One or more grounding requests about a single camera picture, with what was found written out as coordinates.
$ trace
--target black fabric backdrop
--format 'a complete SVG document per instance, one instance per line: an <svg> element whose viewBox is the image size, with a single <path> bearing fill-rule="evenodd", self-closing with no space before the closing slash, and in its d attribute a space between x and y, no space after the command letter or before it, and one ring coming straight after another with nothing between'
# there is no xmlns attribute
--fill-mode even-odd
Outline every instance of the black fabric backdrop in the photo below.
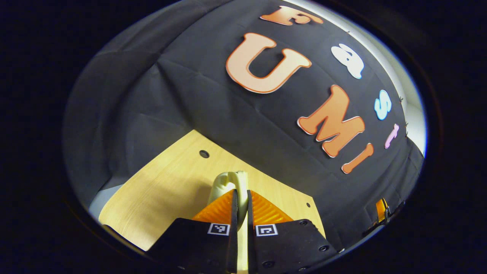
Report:
<svg viewBox="0 0 487 274"><path fill-rule="evenodd" d="M73 89L63 130L68 173L83 205L100 189L128 180L192 129L311 195L337 250L361 238L376 218L379 199L394 210L408 197L423 157L406 138L388 75L358 41L327 20L284 26L259 19L283 4L309 12L279 0L184 0L139 21L92 59ZM247 32L277 43L250 65L256 76L277 65L283 48L300 52L313 65L300 68L271 94L251 93L225 70ZM353 78L331 54L339 43L363 59L362 79ZM296 124L326 101L332 84L350 97L345 119L360 116L365 122L365 131L335 158ZM393 103L383 121L373 109L381 89ZM398 137L385 150L394 123L400 126ZM344 174L341 166L368 142L374 154Z"/></svg>

